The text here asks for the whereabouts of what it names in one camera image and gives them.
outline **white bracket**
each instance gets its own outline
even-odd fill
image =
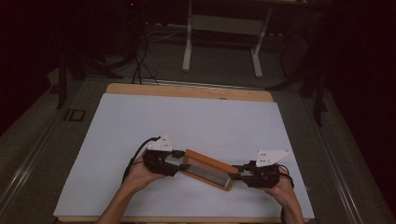
[[[172,151],[173,147],[171,145],[171,140],[169,139],[169,136],[166,135],[164,137],[161,137],[160,139],[155,141],[153,144],[149,145],[148,150]]]
[[[256,166],[263,167],[277,163],[291,153],[290,150],[259,150]]]

